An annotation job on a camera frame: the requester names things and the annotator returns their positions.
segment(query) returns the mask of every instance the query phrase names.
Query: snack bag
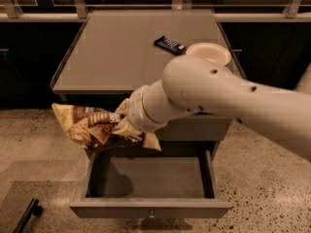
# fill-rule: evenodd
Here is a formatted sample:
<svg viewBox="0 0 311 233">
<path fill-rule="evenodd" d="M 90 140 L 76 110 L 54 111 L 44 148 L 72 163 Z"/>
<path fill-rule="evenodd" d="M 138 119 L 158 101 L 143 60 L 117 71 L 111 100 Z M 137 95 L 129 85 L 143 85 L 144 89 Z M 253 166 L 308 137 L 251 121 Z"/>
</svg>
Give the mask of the snack bag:
<svg viewBox="0 0 311 233">
<path fill-rule="evenodd" d="M 52 104 L 65 135 L 85 150 L 99 153 L 115 147 L 160 150 L 155 133 L 143 133 L 127 120 L 128 99 L 114 113 L 99 108 Z"/>
</svg>

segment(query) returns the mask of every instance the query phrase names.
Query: cabinet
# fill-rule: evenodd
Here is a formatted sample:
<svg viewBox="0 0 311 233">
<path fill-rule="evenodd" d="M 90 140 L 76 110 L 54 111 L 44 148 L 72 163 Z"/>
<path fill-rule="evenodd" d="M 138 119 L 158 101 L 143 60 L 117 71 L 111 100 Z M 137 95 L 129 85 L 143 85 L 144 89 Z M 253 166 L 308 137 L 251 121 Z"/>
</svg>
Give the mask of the cabinet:
<svg viewBox="0 0 311 233">
<path fill-rule="evenodd" d="M 49 108 L 50 81 L 80 23 L 0 23 L 0 107 Z"/>
<path fill-rule="evenodd" d="M 294 89 L 311 62 L 311 23 L 222 23 L 249 81 Z"/>
</svg>

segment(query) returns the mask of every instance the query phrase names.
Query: terrazzo floor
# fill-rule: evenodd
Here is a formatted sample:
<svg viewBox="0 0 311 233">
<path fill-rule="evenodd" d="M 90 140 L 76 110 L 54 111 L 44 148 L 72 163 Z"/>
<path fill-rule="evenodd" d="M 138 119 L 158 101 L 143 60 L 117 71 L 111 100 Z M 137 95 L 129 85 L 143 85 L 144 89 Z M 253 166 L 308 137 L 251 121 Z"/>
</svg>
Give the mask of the terrazzo floor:
<svg viewBox="0 0 311 233">
<path fill-rule="evenodd" d="M 44 208 L 24 232 L 311 232 L 311 163 L 233 122 L 213 165 L 220 219 L 85 219 L 78 200 L 88 158 L 52 110 L 0 111 L 0 232 L 13 232 L 33 197 Z"/>
</svg>

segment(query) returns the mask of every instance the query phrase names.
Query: open drawer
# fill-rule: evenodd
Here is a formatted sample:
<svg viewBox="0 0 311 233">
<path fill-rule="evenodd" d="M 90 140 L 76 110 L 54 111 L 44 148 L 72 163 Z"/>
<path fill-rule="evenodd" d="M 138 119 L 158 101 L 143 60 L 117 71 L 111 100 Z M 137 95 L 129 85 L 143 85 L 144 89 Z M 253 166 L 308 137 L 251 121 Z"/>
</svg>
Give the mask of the open drawer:
<svg viewBox="0 0 311 233">
<path fill-rule="evenodd" d="M 90 157 L 79 217 L 222 217 L 207 142 L 163 142 L 162 151 L 114 149 Z"/>
</svg>

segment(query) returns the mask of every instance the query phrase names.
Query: bowl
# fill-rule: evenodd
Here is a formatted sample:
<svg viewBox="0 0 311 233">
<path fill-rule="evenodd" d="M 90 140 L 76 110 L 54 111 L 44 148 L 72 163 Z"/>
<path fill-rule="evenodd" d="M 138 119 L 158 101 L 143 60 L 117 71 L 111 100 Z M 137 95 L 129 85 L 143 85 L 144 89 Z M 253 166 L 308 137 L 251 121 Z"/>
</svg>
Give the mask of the bowl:
<svg viewBox="0 0 311 233">
<path fill-rule="evenodd" d="M 197 43 L 191 45 L 188 47 L 186 54 L 205 58 L 223 66 L 231 61 L 230 52 L 223 46 L 214 43 Z"/>
</svg>

